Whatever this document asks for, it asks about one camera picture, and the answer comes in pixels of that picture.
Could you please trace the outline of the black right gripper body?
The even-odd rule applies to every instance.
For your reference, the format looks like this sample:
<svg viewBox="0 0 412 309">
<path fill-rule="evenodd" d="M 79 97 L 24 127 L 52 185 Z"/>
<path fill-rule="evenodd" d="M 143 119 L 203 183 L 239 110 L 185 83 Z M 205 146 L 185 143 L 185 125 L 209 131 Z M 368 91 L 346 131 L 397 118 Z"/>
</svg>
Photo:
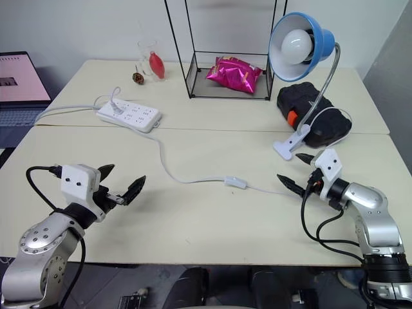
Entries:
<svg viewBox="0 0 412 309">
<path fill-rule="evenodd" d="M 316 168 L 309 176 L 307 181 L 306 189 L 304 190 L 303 197 L 309 197 L 311 194 L 320 195 L 324 182 L 323 182 L 323 172 L 320 168 Z"/>
</svg>

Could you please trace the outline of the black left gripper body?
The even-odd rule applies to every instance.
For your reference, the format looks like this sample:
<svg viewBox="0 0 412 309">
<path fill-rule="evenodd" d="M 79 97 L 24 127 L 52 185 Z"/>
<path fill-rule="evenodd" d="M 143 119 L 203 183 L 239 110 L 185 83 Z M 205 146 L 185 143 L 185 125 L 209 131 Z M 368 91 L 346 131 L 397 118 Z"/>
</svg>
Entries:
<svg viewBox="0 0 412 309">
<path fill-rule="evenodd" d="M 101 185 L 98 187 L 98 190 L 93 193 L 93 201 L 104 212 L 104 214 L 107 214 L 117 205 L 123 205 L 125 203 L 125 199 L 123 199 L 123 197 L 112 195 L 109 193 L 109 189 L 107 187 Z"/>
</svg>

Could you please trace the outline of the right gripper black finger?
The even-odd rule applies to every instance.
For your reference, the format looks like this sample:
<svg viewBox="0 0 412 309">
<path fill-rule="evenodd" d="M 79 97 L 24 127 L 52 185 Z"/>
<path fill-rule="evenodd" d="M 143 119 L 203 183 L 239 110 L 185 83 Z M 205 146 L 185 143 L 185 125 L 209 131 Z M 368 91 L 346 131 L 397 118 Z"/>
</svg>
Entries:
<svg viewBox="0 0 412 309">
<path fill-rule="evenodd" d="M 277 178 L 288 190 L 292 191 L 300 197 L 304 196 L 305 189 L 296 184 L 294 180 L 280 174 L 277 174 Z"/>
<path fill-rule="evenodd" d="M 311 166 L 315 166 L 316 157 L 314 155 L 306 154 L 306 153 L 297 153 L 295 156 L 301 161 L 303 161 L 304 163 L 311 165 Z"/>
</svg>

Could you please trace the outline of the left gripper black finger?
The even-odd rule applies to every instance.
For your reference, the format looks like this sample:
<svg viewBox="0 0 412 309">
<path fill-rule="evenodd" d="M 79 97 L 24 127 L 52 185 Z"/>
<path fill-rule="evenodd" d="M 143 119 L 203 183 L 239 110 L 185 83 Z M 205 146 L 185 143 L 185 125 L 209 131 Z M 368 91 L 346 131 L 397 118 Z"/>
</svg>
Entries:
<svg viewBox="0 0 412 309">
<path fill-rule="evenodd" d="M 106 164 L 106 165 L 100 166 L 97 169 L 100 173 L 100 180 L 98 182 L 99 184 L 101 184 L 101 182 L 109 176 L 109 174 L 112 172 L 114 167 L 115 167 L 115 164 Z"/>
<path fill-rule="evenodd" d="M 141 192 L 145 185 L 146 175 L 136 179 L 128 188 L 127 191 L 121 195 L 121 205 L 129 205 Z"/>
</svg>

